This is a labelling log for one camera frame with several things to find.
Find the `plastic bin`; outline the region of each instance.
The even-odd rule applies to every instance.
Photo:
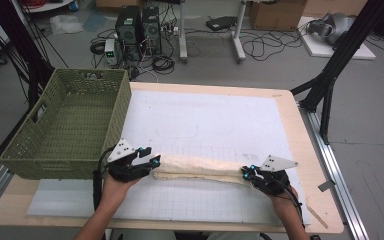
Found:
[[[124,70],[56,69],[0,163],[27,179],[90,179],[120,139],[130,98]]]

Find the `white board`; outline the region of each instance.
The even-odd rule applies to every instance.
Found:
[[[298,28],[302,29],[300,28],[301,26],[305,25],[306,23],[314,19],[315,18],[312,18],[312,17],[301,17],[301,20],[298,23]],[[304,41],[304,45],[307,48],[310,56],[331,57],[333,55],[334,51],[332,50],[332,46],[327,44],[327,42],[316,33],[314,34],[307,33],[305,28],[302,31],[298,30],[298,32],[301,35],[301,39]],[[357,52],[354,54],[352,59],[375,60],[376,56],[363,43],[361,44],[360,49],[358,49]]]
[[[153,153],[244,165],[260,165],[270,154],[293,160],[276,102],[270,98],[133,91],[122,136],[135,148],[152,147]],[[296,171],[287,172],[304,203],[308,225]],[[90,180],[41,180],[28,215],[89,217],[92,202]],[[250,186],[152,176],[129,190],[115,217],[281,225],[270,200]]]

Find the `folded cloth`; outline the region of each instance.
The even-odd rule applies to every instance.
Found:
[[[243,165],[210,158],[162,154],[161,166],[154,169],[153,174],[159,180],[202,178],[247,185],[248,182],[242,179]]]

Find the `floor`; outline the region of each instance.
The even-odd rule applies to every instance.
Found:
[[[81,22],[97,19],[95,10],[70,13]],[[96,25],[77,34],[49,36],[49,40],[71,68],[91,68],[90,40],[97,33],[112,28],[115,21],[99,18]],[[187,22],[200,25],[197,20]],[[310,57],[304,46],[286,48],[282,53],[258,62],[250,57],[237,64],[233,44],[226,36],[188,35],[190,57],[182,64],[175,50],[175,70],[158,75],[160,83],[236,86],[249,88],[292,89],[317,76],[329,59]],[[366,42],[376,55],[375,61],[352,60],[339,76],[333,95],[329,139],[338,164],[348,184],[370,239],[384,240],[384,50]],[[376,42],[384,48],[383,42]],[[52,65],[64,68],[47,46]],[[137,81],[156,82],[145,73]],[[301,100],[305,94],[296,96]],[[27,104],[12,65],[0,65],[0,143],[27,109]],[[345,226],[340,235],[322,235],[322,239],[351,239]],[[0,239],[67,239],[78,229],[0,227]],[[287,239],[285,234],[271,234],[273,239]]]

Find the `person's arm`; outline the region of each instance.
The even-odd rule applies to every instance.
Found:
[[[126,198],[127,191],[138,181],[139,179],[123,183],[107,175],[104,181],[101,202],[92,217],[89,218],[80,232],[77,233],[75,239],[100,240],[111,218],[123,203],[124,198]]]
[[[297,192],[291,186],[292,192],[298,197]],[[278,196],[269,196],[272,200],[274,211],[282,221],[283,226],[286,229],[289,240],[308,240],[309,237],[305,233],[305,229],[302,226],[301,218],[298,215],[298,211],[290,200],[287,193],[282,193]]]

